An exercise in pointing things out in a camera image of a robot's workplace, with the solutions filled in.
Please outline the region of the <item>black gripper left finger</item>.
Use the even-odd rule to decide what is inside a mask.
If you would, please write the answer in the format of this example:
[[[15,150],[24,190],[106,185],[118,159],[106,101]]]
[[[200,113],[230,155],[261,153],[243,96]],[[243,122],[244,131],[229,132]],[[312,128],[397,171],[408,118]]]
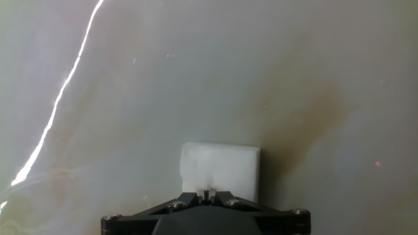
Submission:
[[[174,212],[200,205],[197,193],[182,193],[179,197],[133,215],[111,213],[101,218],[101,235],[152,235],[159,220]]]

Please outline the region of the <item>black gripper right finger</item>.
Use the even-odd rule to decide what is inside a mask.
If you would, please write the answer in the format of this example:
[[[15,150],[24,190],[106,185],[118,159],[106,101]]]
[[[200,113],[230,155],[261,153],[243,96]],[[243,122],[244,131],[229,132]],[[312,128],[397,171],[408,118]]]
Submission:
[[[229,191],[216,192],[211,199],[214,206],[232,209],[250,216],[261,234],[309,235],[312,232],[311,213],[307,209],[293,208],[280,211],[234,196]]]

